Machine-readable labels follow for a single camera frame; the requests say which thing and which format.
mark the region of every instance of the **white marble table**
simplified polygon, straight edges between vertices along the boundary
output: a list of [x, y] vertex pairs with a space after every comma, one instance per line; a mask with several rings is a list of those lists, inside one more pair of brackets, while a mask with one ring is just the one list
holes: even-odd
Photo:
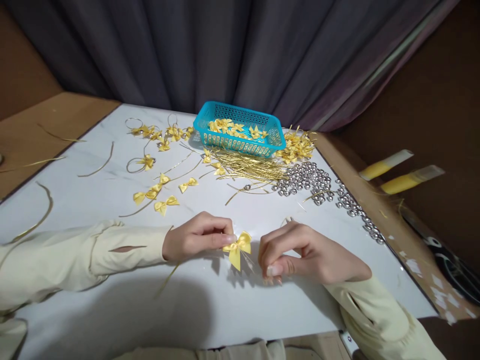
[[[132, 195], [154, 184], [153, 178], [180, 162], [189, 151], [178, 143], [157, 152], [154, 143], [147, 153], [156, 158], [153, 169], [130, 174], [129, 159], [140, 156], [146, 140], [127, 134], [124, 121], [140, 118], [146, 125], [167, 127], [171, 111], [121, 105], [70, 147], [66, 159], [51, 163], [17, 193], [0, 205], [0, 243], [6, 243], [35, 224], [48, 206], [40, 182], [51, 190], [54, 206], [37, 231], [81, 227], [134, 212]], [[176, 113], [181, 128], [191, 126], [195, 115]], [[90, 177], [77, 177], [98, 169], [110, 153], [107, 166]], [[175, 178], [199, 161], [193, 154], [168, 174]], [[315, 151], [313, 162], [337, 179]], [[189, 175], [165, 185], [160, 201], [175, 195], [180, 206], [169, 206], [165, 217], [153, 205], [122, 219], [127, 225], [181, 225], [207, 211], [233, 219], [236, 234], [248, 231], [252, 259], [260, 237], [277, 229], [286, 217], [308, 224], [342, 244], [368, 263], [380, 281], [415, 316], [436, 316], [428, 300], [385, 245], [379, 245], [362, 229], [359, 217], [349, 217], [334, 202], [299, 205], [310, 195], [300, 191], [288, 198], [271, 195], [237, 195], [227, 183], [240, 188], [248, 180], [216, 180], [213, 173], [184, 194], [178, 185], [190, 176], [198, 179], [212, 170], [198, 166]], [[217, 348], [254, 339], [280, 339], [342, 328], [337, 305], [322, 286], [302, 278], [286, 279], [283, 286], [265, 286], [260, 270], [235, 274], [228, 258], [210, 256], [183, 263], [159, 298], [154, 295], [172, 270], [159, 265], [111, 276], [87, 291], [62, 291], [43, 303], [26, 306], [17, 317], [28, 321], [28, 334], [20, 359], [110, 359], [142, 346]]]

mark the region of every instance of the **curtain fold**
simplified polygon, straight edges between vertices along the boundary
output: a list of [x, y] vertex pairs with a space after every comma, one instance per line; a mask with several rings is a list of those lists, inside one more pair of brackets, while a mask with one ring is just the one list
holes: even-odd
[[368, 78], [457, 1], [4, 0], [67, 91], [186, 113], [215, 100], [320, 130], [351, 121]]

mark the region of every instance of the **person's left hand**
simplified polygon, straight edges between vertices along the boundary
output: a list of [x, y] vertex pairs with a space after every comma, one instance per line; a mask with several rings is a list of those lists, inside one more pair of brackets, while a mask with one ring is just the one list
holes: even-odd
[[162, 256], [167, 261], [181, 261], [204, 250], [221, 249], [235, 241], [237, 237], [231, 219], [202, 211], [166, 234]]

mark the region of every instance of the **hand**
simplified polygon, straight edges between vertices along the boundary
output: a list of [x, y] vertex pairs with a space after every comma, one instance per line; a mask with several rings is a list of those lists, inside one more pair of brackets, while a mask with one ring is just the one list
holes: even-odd
[[181, 261], [203, 250], [220, 249], [235, 241], [237, 237], [231, 219], [203, 211], [166, 234], [162, 255], [167, 261]]
[[[283, 255], [300, 249], [301, 258]], [[258, 263], [263, 276], [305, 275], [328, 285], [368, 280], [372, 271], [358, 257], [307, 225], [292, 221], [260, 239]]]

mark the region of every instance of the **pile of gold wires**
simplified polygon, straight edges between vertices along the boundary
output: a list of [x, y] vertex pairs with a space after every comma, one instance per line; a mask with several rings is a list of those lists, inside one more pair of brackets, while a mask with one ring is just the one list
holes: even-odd
[[219, 176], [218, 179], [242, 178], [275, 185], [278, 180], [286, 178], [287, 166], [274, 158], [259, 157], [218, 147], [213, 148], [212, 157], [217, 159], [227, 171], [227, 174]]

